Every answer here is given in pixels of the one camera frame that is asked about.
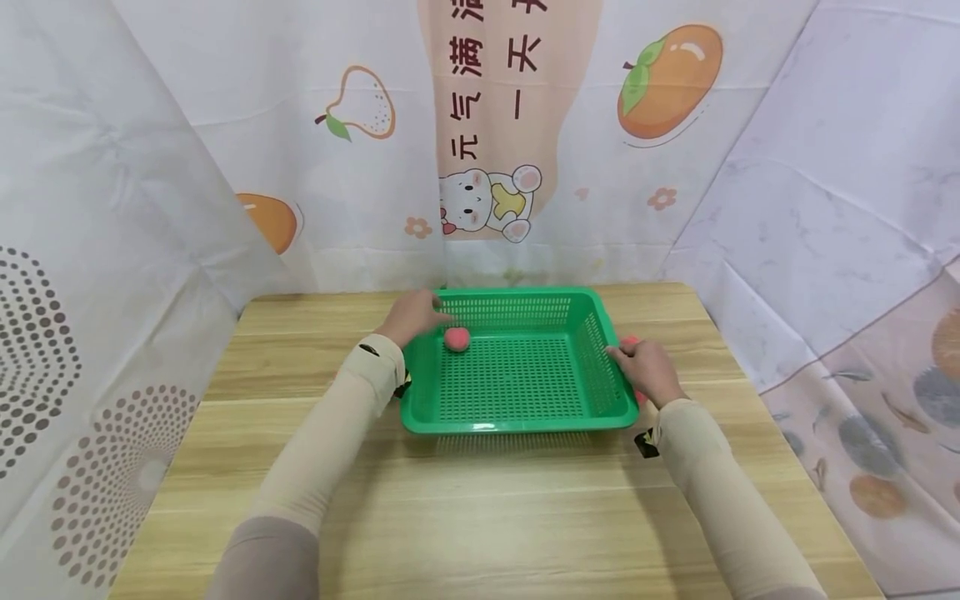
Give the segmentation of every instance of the arm sleeve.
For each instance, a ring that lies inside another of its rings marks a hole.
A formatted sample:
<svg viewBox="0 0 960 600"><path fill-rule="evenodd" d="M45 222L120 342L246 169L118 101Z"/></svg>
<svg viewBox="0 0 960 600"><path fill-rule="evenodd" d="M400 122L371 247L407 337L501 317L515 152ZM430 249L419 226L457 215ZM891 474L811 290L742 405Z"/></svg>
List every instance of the arm sleeve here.
<svg viewBox="0 0 960 600"><path fill-rule="evenodd" d="M371 335L353 349L268 471L207 600L318 597L318 535L330 497L405 374L403 353L388 338Z"/></svg>
<svg viewBox="0 0 960 600"><path fill-rule="evenodd" d="M654 444L700 522L737 600L825 599L823 588L743 469L707 409L674 400L658 415Z"/></svg>

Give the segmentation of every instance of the cartoon bear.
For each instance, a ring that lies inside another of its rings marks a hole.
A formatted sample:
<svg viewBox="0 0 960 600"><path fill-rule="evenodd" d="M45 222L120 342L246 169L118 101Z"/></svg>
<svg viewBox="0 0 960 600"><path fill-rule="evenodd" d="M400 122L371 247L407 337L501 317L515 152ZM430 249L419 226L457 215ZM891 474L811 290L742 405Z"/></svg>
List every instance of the cartoon bear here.
<svg viewBox="0 0 960 600"><path fill-rule="evenodd" d="M467 169L440 178L444 235L487 227L519 244L530 232L534 192L542 181L540 169L530 164L517 167L512 176Z"/></svg>

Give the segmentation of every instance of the orange flower print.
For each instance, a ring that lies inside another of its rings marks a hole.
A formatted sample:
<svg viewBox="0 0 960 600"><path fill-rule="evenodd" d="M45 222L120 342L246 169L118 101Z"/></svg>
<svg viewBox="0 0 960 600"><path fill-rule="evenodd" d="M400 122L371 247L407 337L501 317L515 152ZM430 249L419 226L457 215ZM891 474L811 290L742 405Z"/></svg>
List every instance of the orange flower print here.
<svg viewBox="0 0 960 600"><path fill-rule="evenodd" d="M647 201L648 206L652 206L656 210L664 210L668 206L675 204L677 201L677 190L671 188L662 187L657 190L653 196L650 197L650 200Z"/></svg>
<svg viewBox="0 0 960 600"><path fill-rule="evenodd" d="M433 233L433 229L427 225L426 219L416 219L407 217L407 227L403 229L407 235L416 235L417 239L426 239L427 235Z"/></svg>

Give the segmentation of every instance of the hand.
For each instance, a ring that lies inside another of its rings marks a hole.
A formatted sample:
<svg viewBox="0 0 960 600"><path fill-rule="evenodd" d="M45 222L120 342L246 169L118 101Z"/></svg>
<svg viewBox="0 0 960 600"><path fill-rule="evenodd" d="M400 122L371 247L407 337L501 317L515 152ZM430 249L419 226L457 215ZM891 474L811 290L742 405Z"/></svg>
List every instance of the hand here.
<svg viewBox="0 0 960 600"><path fill-rule="evenodd" d="M626 375L634 389L650 398L658 409L668 402L686 397L670 356L657 342L636 342L610 346L607 354Z"/></svg>
<svg viewBox="0 0 960 600"><path fill-rule="evenodd" d="M453 317L435 310L440 306L440 298L430 290L407 292L396 299L383 325L373 333L388 337L403 348L418 335L453 321Z"/></svg>

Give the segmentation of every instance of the orange circle print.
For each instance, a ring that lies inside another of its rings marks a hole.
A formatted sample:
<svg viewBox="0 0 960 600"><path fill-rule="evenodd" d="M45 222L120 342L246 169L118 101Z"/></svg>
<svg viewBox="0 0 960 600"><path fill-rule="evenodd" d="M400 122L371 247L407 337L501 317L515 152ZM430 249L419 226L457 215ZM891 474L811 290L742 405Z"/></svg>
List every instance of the orange circle print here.
<svg viewBox="0 0 960 600"><path fill-rule="evenodd" d="M895 518L906 512L906 498L892 482L858 475L850 482L850 496L858 509L873 518Z"/></svg>
<svg viewBox="0 0 960 600"><path fill-rule="evenodd" d="M297 214L293 208L282 200L259 194L237 194L237 200L274 247L274 252L287 252L297 235Z"/></svg>
<svg viewBox="0 0 960 600"><path fill-rule="evenodd" d="M930 340L933 362L950 379L960 381L960 307L937 324Z"/></svg>

